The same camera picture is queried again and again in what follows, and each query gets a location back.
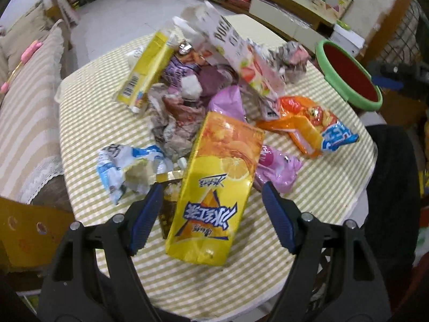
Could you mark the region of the orange chip bag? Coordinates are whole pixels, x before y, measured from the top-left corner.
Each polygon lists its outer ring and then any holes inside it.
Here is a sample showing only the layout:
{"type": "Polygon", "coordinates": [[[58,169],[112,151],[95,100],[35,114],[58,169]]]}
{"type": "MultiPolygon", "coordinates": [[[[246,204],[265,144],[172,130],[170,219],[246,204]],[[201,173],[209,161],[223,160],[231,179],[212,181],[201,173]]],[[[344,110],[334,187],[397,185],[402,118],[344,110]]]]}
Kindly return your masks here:
{"type": "Polygon", "coordinates": [[[288,134],[301,153],[317,157],[334,152],[358,141],[336,115],[324,106],[303,96],[283,96],[278,99],[279,117],[260,120],[257,127],[278,134],[288,134]]]}

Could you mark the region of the blue white snack wrapper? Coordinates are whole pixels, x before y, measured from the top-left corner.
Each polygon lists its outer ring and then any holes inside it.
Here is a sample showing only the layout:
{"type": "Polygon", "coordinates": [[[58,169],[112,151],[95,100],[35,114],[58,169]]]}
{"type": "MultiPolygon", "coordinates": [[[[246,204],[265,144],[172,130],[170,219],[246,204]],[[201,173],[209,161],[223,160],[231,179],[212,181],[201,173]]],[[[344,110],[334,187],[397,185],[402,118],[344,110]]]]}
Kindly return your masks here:
{"type": "Polygon", "coordinates": [[[173,162],[157,145],[135,148],[111,144],[98,151],[97,173],[113,204],[128,190],[145,195],[156,176],[173,170],[173,162]]]}

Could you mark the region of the pink foil wrapper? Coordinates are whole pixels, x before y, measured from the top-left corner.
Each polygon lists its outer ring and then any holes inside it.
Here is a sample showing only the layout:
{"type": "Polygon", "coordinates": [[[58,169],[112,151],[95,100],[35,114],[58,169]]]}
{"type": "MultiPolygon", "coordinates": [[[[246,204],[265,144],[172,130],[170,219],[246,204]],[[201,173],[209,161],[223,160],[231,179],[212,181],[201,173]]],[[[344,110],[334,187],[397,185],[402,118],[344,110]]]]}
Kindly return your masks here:
{"type": "Polygon", "coordinates": [[[289,193],[301,168],[302,161],[297,157],[263,145],[254,174],[253,187],[261,191],[264,184],[272,182],[279,193],[289,193]]]}

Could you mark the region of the pink newspaper ball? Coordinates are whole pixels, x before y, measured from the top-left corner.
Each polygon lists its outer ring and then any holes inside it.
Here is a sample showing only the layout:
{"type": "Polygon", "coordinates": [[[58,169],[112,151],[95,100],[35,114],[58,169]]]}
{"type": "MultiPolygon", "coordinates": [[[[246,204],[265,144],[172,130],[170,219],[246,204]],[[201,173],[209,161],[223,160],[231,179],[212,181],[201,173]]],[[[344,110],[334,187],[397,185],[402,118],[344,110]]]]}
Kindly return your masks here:
{"type": "Polygon", "coordinates": [[[307,62],[311,59],[308,51],[298,42],[289,41],[271,50],[274,69],[286,84],[296,84],[306,74],[307,62]]]}

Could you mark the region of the yellow iced tea carton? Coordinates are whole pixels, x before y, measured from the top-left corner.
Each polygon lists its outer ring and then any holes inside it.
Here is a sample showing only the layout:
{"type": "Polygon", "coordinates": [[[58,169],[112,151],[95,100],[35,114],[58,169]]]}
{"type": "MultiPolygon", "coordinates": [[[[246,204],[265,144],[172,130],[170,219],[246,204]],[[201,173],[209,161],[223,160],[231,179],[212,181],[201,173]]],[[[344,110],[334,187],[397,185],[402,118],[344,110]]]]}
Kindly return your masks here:
{"type": "Polygon", "coordinates": [[[239,228],[264,133],[209,112],[184,173],[166,254],[198,265],[224,265],[239,228]]]}

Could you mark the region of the dark brown cigarette pack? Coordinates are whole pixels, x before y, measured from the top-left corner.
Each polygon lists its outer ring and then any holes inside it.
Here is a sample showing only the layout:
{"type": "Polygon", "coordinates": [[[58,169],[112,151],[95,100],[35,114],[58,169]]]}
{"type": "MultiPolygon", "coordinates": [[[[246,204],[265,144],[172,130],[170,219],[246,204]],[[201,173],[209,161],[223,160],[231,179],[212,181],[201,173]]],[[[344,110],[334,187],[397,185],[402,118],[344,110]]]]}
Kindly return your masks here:
{"type": "Polygon", "coordinates": [[[158,213],[163,239],[166,240],[175,216],[177,200],[182,186],[183,170],[168,171],[156,175],[156,181],[164,187],[163,202],[158,213]]]}

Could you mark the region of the brown newspaper ball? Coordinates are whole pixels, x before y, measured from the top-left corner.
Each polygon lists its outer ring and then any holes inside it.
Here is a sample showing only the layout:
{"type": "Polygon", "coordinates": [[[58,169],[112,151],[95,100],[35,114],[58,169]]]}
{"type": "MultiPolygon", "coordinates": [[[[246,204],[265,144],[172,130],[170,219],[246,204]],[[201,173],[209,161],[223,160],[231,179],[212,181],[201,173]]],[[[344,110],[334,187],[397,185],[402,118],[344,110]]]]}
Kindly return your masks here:
{"type": "Polygon", "coordinates": [[[157,145],[173,161],[186,157],[206,116],[202,102],[187,102],[179,92],[170,93],[168,86],[157,83],[148,90],[148,108],[157,145]]]}

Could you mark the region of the long yellow box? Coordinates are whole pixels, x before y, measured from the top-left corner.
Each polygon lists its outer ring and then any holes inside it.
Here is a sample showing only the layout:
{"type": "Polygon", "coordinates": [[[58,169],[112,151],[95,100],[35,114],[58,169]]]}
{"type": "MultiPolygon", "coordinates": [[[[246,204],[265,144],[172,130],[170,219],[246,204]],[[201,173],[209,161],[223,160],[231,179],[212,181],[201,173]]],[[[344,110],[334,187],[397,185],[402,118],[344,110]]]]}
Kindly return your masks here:
{"type": "Polygon", "coordinates": [[[155,32],[116,93],[115,101],[125,104],[134,114],[144,113],[148,106],[148,90],[159,82],[180,41],[181,36],[172,22],[155,32]]]}

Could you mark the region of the purple swirl snack bag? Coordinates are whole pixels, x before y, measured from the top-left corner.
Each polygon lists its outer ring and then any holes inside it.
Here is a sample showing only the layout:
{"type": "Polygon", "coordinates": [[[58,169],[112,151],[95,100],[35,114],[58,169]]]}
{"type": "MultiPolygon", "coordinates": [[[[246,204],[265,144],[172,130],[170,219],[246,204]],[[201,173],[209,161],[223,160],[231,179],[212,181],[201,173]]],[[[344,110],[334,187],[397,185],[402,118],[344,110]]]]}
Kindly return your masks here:
{"type": "Polygon", "coordinates": [[[187,76],[197,78],[202,97],[212,97],[226,86],[238,83],[238,76],[231,66],[210,65],[194,50],[185,55],[176,52],[161,73],[162,79],[177,90],[182,89],[182,78],[187,76]]]}

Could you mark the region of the large red green-rimmed bin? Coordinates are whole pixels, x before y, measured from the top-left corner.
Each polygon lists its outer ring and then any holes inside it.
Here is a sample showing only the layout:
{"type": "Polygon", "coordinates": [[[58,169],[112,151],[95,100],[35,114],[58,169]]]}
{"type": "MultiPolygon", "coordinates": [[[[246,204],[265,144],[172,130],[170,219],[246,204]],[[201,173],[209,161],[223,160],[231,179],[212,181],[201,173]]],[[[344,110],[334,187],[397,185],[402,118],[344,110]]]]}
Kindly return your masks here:
{"type": "Polygon", "coordinates": [[[329,40],[316,45],[316,60],[326,81],[349,105],[360,111],[378,111],[383,104],[380,88],[367,70],[347,51],[329,40]]]}

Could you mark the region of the small green box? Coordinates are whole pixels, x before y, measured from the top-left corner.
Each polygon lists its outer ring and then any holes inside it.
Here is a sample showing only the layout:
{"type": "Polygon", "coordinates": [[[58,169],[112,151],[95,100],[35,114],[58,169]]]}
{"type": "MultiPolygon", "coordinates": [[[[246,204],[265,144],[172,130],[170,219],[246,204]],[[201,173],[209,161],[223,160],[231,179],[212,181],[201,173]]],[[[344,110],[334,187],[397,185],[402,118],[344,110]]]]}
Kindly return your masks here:
{"type": "Polygon", "coordinates": [[[347,23],[343,22],[342,20],[337,20],[337,25],[339,25],[339,27],[343,28],[346,31],[351,30],[351,27],[347,23]]]}

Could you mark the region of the chinese checkers board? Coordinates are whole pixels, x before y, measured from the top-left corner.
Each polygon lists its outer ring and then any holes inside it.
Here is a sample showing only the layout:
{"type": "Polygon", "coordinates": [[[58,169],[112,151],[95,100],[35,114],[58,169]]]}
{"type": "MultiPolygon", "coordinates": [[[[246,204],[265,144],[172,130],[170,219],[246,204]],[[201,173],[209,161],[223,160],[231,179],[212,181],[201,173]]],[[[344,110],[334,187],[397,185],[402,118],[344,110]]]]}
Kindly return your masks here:
{"type": "Polygon", "coordinates": [[[312,0],[324,12],[340,20],[348,11],[353,0],[312,0]]]}

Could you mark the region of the striped beige sofa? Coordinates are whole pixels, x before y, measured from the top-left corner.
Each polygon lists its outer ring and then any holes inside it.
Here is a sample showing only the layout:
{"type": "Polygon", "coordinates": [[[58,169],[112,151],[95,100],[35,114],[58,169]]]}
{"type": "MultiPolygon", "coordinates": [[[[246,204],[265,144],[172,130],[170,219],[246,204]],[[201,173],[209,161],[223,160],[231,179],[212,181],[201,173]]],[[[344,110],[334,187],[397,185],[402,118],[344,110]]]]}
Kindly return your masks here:
{"type": "Polygon", "coordinates": [[[62,20],[47,17],[44,3],[25,12],[1,37],[1,84],[35,40],[42,47],[1,94],[1,196],[23,204],[71,210],[60,151],[57,88],[68,38],[62,20]]]}

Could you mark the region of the wooden TV cabinet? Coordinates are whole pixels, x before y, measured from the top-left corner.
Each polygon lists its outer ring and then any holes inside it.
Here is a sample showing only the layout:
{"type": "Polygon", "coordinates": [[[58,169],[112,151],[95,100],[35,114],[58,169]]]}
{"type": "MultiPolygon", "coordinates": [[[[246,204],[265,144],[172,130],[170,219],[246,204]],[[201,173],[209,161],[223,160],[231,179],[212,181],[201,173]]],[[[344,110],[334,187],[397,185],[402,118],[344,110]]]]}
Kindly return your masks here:
{"type": "Polygon", "coordinates": [[[286,40],[301,43],[314,51],[328,39],[337,19],[310,0],[209,0],[237,14],[245,14],[286,40]]]}

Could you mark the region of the pink toy wand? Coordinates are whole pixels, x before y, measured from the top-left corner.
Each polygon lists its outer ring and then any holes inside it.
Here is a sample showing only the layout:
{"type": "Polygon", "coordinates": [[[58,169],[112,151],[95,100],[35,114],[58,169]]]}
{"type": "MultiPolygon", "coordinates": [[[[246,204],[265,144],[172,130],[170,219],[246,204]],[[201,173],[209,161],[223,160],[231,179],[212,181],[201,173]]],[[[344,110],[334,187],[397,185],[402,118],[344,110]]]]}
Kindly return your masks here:
{"type": "Polygon", "coordinates": [[[20,61],[11,72],[8,79],[1,85],[1,94],[6,94],[9,90],[11,83],[14,81],[16,75],[20,72],[21,68],[32,58],[32,56],[42,47],[43,42],[35,40],[31,45],[21,54],[20,61]]]}

